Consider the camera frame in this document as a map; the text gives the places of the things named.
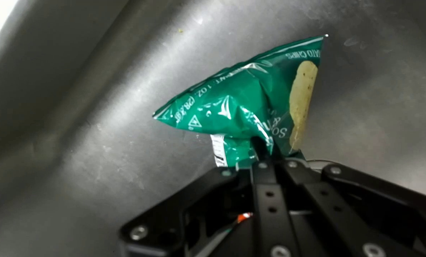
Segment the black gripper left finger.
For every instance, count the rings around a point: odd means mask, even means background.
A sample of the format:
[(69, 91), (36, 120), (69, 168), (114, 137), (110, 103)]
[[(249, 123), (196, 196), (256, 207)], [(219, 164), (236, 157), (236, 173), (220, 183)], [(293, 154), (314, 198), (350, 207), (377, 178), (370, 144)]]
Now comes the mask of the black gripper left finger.
[(119, 230), (122, 257), (294, 257), (284, 157), (254, 138), (257, 160), (213, 168)]

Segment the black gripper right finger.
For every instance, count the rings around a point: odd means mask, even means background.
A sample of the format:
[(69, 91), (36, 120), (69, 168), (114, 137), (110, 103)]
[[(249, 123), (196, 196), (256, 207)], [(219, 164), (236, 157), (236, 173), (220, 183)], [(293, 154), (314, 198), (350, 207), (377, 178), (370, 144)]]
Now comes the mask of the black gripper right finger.
[(284, 164), (347, 257), (426, 257), (425, 194), (339, 163)]

